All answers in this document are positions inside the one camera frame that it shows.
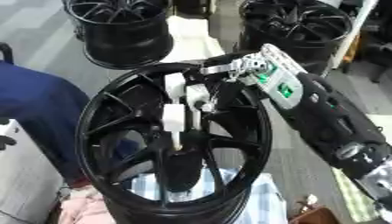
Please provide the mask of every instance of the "wheel rim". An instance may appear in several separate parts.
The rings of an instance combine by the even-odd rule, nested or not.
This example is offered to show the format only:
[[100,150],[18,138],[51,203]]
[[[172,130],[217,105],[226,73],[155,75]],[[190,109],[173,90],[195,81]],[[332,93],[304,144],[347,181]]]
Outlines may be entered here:
[[173,48],[166,0],[71,0],[86,57],[98,66],[133,69],[152,64]]
[[[239,194],[243,193],[251,187],[253,181],[262,171],[265,166],[271,146],[271,131],[270,121],[267,113],[263,106],[260,106],[260,102],[254,99],[252,93],[248,90],[243,91],[239,102],[243,105],[231,106],[230,110],[221,111],[217,115],[205,115],[203,118],[204,124],[208,121],[214,121],[224,127],[233,137],[216,136],[214,134],[203,133],[202,135],[193,138],[198,139],[201,142],[205,140],[207,143],[200,146],[198,150],[201,151],[203,159],[206,160],[207,166],[213,174],[213,180],[215,182],[215,193],[203,197],[201,199],[186,201],[186,202],[175,202],[172,203],[167,199],[167,191],[165,185],[160,185],[159,193],[160,200],[153,201],[144,199],[134,193],[121,189],[119,185],[113,185],[113,177],[123,172],[125,167],[133,166],[139,162],[145,160],[152,160],[154,164],[154,171],[161,171],[156,173],[157,180],[160,183],[165,182],[165,174],[162,173],[165,169],[162,167],[167,156],[167,150],[162,150],[167,145],[167,135],[162,133],[162,124],[159,119],[156,118],[155,112],[144,113],[143,109],[133,109],[133,106],[129,105],[128,101],[122,99],[122,93],[129,91],[131,87],[134,88],[136,83],[143,83],[147,88],[145,91],[154,91],[157,94],[154,95],[155,102],[148,107],[162,107],[163,103],[168,102],[167,95],[162,88],[153,81],[162,79],[165,74],[172,74],[176,72],[183,72],[186,69],[195,68],[193,65],[187,64],[161,64],[156,66],[147,66],[136,71],[125,74],[121,78],[113,81],[111,84],[106,86],[94,99],[87,105],[81,119],[80,125],[77,130],[77,155],[80,161],[82,170],[92,181],[93,185],[102,194],[116,204],[122,207],[127,207],[129,211],[141,214],[155,214],[155,215],[187,215],[195,214],[197,212],[205,212],[211,208],[222,207]],[[108,104],[103,102],[110,101],[114,107],[122,108],[122,111],[128,111],[132,115],[123,115],[120,118],[113,119],[109,123],[101,123],[95,125],[92,128],[94,121],[100,121],[99,116],[103,115],[100,111],[103,105],[104,108],[108,108]],[[240,118],[238,123],[243,123],[241,127],[246,127],[248,130],[237,131],[240,126],[228,122],[228,118]],[[102,172],[102,165],[106,165],[107,161],[98,163],[95,161],[97,151],[105,151],[105,145],[97,145],[101,143],[105,137],[113,137],[110,133],[115,133],[121,130],[136,130],[147,139],[148,145],[144,150],[140,150],[138,153],[130,155],[128,158],[110,166],[108,170],[110,172]],[[229,147],[239,148],[241,152],[246,155],[246,162],[244,163],[241,170],[237,173],[226,185],[222,184],[221,175],[216,171],[216,161],[214,160],[213,153],[208,150],[209,148],[217,147]]]
[[128,25],[165,13],[165,1],[72,0],[68,9],[80,21],[97,25]]
[[351,31],[346,13],[317,1],[245,1],[240,14],[258,31],[295,43],[325,45],[342,40]]

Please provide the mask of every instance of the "gray floor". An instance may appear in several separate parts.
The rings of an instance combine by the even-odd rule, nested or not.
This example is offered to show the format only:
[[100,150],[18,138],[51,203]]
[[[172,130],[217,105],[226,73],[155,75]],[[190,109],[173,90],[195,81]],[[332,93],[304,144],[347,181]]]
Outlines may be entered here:
[[[236,16],[238,3],[226,0],[219,5],[210,32],[223,49],[230,52],[240,31],[240,20]],[[0,41],[13,47],[18,65],[61,76],[89,95],[121,73],[100,68],[86,60],[81,42],[74,38],[72,24],[61,9],[60,0],[0,0]],[[367,75],[374,70],[370,64],[356,65],[350,75],[332,72],[328,80],[367,113],[392,115],[392,80],[384,77],[380,85],[370,83]],[[295,211],[296,200],[313,193],[321,204],[336,213],[342,223],[353,223],[331,169],[267,106],[271,111],[276,140],[266,172],[273,174],[290,210]],[[233,162],[234,159],[225,157],[223,160]]]

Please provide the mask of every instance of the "wheel spoke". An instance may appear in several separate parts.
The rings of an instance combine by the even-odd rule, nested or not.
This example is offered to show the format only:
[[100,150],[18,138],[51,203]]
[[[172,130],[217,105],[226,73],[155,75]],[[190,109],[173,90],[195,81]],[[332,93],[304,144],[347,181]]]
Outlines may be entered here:
[[306,19],[307,22],[313,22],[313,23],[317,23],[320,25],[325,25],[325,26],[329,26],[330,28],[334,29],[336,32],[342,33],[345,30],[342,27],[337,26],[336,24],[333,24],[323,18],[319,18],[319,17],[308,17]]
[[114,102],[117,102],[117,103],[119,103],[120,105],[122,105],[122,106],[123,106],[124,108],[126,108],[130,113],[133,112],[133,108],[132,108],[127,102],[123,101],[123,100],[120,99],[119,97],[117,97],[117,96],[115,96],[115,95],[113,95],[113,94],[111,94],[111,93],[108,93],[108,92],[105,92],[104,95],[105,95],[105,97],[107,97],[108,99],[113,100]]
[[161,206],[165,207],[169,202],[169,198],[167,195],[167,175],[165,173],[164,168],[164,151],[159,150],[156,152],[154,163],[154,173],[157,179],[157,183],[159,185],[159,200]]
[[321,19],[338,19],[338,20],[341,20],[342,22],[344,20],[346,20],[346,18],[343,16],[321,16],[320,18]]
[[94,6],[91,10],[89,10],[88,12],[86,12],[83,16],[81,16],[82,18],[88,18],[89,16],[91,16],[94,12],[98,11],[101,7],[103,6],[102,3],[98,3],[96,6]]
[[144,148],[142,150],[139,150],[127,156],[121,162],[116,163],[110,168],[103,170],[102,175],[108,176],[109,179],[115,180],[117,177],[119,177],[122,173],[127,171],[129,168],[147,162],[152,159],[153,159],[153,149]]
[[311,35],[318,37],[320,40],[328,40],[328,38],[326,37],[326,35],[324,35],[323,33],[320,33],[318,31],[314,31],[313,29],[307,27],[306,25],[301,25],[302,28],[304,28],[304,30],[306,30],[307,32],[309,32]]
[[211,147],[206,147],[203,150],[203,158],[206,161],[206,165],[213,175],[213,182],[215,183],[215,192],[219,192],[225,189],[225,184],[223,182],[223,178],[221,176],[221,172],[219,171],[218,163],[215,160],[215,156]]
[[155,88],[157,91],[159,91],[163,97],[164,97],[164,101],[165,102],[170,102],[170,97],[169,95],[166,93],[166,91],[160,87],[157,83],[154,82],[154,80],[150,77],[148,77],[145,74],[140,74],[139,77],[143,80],[145,80],[147,82],[147,84],[149,84],[151,87]]
[[260,155],[261,145],[251,143],[246,140],[234,139],[229,136],[218,136],[209,134],[212,148],[235,148],[244,152],[249,158],[258,157]]
[[91,129],[87,135],[96,135],[96,134],[101,134],[101,133],[108,133],[111,130],[118,130],[122,126],[124,126],[125,123],[129,123],[132,119],[132,115],[125,115],[120,118],[115,119],[114,121],[105,123],[95,129]]
[[291,34],[298,28],[300,27],[299,24],[294,25],[286,34],[286,38],[288,38],[289,36],[291,36]]

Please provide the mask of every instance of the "black alloy wheel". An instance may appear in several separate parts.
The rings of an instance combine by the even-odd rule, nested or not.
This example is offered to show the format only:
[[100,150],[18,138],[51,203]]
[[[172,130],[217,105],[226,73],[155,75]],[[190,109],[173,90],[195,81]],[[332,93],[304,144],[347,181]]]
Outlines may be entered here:
[[352,30],[345,12],[316,0],[246,0],[240,16],[238,50],[259,51],[270,43],[315,74]]
[[[252,183],[268,161],[270,119],[260,99],[247,88],[226,108],[203,113],[201,130],[187,126],[181,135],[183,150],[172,148],[170,136],[161,123],[163,105],[171,101],[165,92],[164,77],[192,69],[198,66],[172,63],[144,66],[126,73],[95,96],[80,118],[76,145],[80,166],[103,194],[117,223],[233,223],[246,205]],[[214,91],[219,89],[221,80],[205,77],[205,82]],[[230,136],[210,133],[211,123],[220,125]],[[115,146],[129,131],[139,133],[146,147],[121,161],[112,160]],[[244,157],[241,169],[228,183],[224,183],[218,170],[213,154],[217,148],[237,149]],[[167,167],[178,155],[186,161],[200,158],[184,162],[174,171],[193,177],[185,177],[184,181],[199,179],[204,161],[213,177],[214,193],[188,201],[169,199],[171,186],[176,185],[173,180],[178,179]],[[127,178],[122,175],[146,161],[153,164],[151,172],[159,183],[159,200],[136,195],[124,184]]]
[[166,0],[69,0],[89,60],[101,67],[131,69],[156,63],[173,47]]

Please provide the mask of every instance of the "blue patterned cloth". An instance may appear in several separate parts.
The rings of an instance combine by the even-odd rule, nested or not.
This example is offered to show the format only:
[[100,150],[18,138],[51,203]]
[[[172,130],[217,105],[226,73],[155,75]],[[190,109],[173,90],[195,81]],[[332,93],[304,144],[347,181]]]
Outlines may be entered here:
[[[225,181],[229,182],[237,173],[220,169]],[[149,200],[158,200],[159,190],[154,174],[140,174],[132,180],[132,192]],[[196,200],[214,192],[211,172],[203,169],[199,182],[189,192],[169,193],[169,201]],[[235,224],[286,224],[286,202],[270,174],[262,173],[252,185],[248,204]]]

